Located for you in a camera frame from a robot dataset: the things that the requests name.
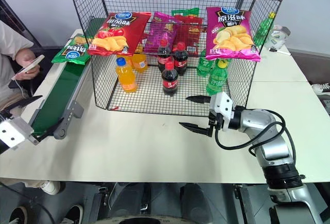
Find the gray wall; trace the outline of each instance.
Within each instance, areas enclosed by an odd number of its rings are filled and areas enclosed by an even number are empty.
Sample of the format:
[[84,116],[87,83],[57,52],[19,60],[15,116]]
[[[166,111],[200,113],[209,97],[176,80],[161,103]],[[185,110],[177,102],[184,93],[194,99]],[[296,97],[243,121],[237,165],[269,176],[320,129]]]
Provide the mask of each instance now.
[[[6,0],[43,46],[63,45],[80,27],[72,0]],[[330,0],[284,0],[276,24],[289,27],[287,46],[330,54]]]

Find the red bottle cap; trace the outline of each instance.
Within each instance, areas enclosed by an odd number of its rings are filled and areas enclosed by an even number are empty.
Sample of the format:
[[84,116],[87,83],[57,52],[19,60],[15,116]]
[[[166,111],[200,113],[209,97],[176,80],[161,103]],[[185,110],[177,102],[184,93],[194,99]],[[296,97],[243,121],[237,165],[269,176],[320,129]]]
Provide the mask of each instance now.
[[167,39],[161,39],[160,40],[160,46],[165,47],[165,46],[167,46],[167,44],[168,44]]
[[184,42],[178,42],[177,44],[177,50],[185,50],[186,44]]
[[167,63],[165,63],[165,69],[166,70],[172,70],[172,69],[174,69],[174,62],[167,62]]

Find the green chip bag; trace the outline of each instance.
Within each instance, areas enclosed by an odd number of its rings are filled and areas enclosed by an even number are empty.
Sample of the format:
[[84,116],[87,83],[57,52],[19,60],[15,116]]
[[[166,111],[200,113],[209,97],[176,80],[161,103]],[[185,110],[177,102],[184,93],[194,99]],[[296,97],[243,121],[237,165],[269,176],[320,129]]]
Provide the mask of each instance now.
[[77,35],[52,60],[52,63],[71,62],[85,65],[90,55],[87,54],[88,44],[84,36]]
[[175,15],[183,15],[183,16],[198,16],[200,14],[200,9],[199,8],[192,8],[192,9],[177,9],[177,10],[172,10],[172,16]]

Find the green bottle cap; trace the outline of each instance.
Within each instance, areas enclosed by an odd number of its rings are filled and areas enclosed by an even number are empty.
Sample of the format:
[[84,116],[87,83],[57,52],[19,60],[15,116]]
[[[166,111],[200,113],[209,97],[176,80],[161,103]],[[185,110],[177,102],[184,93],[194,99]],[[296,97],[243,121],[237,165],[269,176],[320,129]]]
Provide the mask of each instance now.
[[275,15],[276,15],[276,13],[274,11],[272,11],[272,12],[269,13],[268,17],[271,18],[271,19],[274,19]]
[[226,68],[227,65],[228,65],[228,62],[224,61],[224,60],[219,60],[219,62],[218,62],[218,67],[219,68]]

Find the white sleeve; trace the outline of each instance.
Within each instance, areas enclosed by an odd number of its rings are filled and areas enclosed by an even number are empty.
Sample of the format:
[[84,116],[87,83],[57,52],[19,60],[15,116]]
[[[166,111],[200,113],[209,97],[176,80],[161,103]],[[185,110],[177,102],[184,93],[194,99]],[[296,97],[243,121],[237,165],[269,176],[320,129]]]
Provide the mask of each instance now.
[[0,21],[0,54],[15,60],[20,49],[29,48],[33,43]]

